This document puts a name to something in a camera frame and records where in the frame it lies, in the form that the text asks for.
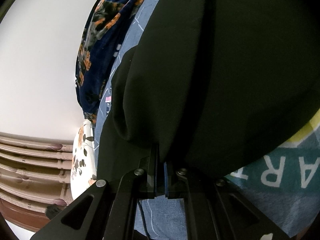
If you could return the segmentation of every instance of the gray bedsheet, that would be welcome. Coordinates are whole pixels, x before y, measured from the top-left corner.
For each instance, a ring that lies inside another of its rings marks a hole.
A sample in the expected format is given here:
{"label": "gray bedsheet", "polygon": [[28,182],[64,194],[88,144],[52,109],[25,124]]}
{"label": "gray bedsheet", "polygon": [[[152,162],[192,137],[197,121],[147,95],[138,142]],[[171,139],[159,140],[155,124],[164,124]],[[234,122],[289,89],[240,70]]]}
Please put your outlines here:
{"label": "gray bedsheet", "polygon": [[[126,51],[137,45],[158,0],[145,0],[132,22],[113,65],[95,127],[95,162],[103,123],[111,107],[111,79]],[[290,237],[310,225],[320,210],[320,128],[295,145],[284,144],[255,163],[226,176]],[[151,238],[187,239],[184,205],[164,196],[142,201]],[[144,234],[137,209],[135,229]]]}

